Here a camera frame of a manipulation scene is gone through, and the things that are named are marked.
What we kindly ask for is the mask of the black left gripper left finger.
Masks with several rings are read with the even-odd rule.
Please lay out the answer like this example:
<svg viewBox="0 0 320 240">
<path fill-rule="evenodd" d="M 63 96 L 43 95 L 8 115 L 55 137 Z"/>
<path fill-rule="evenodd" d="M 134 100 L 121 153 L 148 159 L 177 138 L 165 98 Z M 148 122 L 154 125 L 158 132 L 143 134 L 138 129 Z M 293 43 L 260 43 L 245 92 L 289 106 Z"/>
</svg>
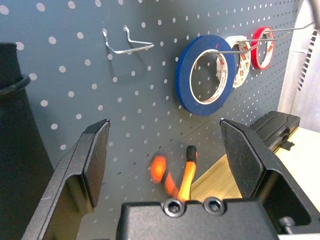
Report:
<svg viewBox="0 0 320 240">
<path fill-rule="evenodd" d="M 98 205 L 109 129 L 109 119 L 88 126 L 59 161 L 22 239 L 77 238 L 83 216 Z"/>
</svg>

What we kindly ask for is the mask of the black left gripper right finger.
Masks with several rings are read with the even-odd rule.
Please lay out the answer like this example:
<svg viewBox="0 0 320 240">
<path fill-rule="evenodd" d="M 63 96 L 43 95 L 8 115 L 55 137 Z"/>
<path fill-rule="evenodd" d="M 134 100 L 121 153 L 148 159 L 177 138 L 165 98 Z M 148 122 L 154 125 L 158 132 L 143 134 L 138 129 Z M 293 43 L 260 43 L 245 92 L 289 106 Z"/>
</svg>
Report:
<svg viewBox="0 0 320 240">
<path fill-rule="evenodd" d="M 290 217 L 295 226 L 310 225 L 312 203 L 256 132 L 225 118 L 219 125 L 229 168 L 242 197 L 259 200 L 273 223 Z"/>
</svg>

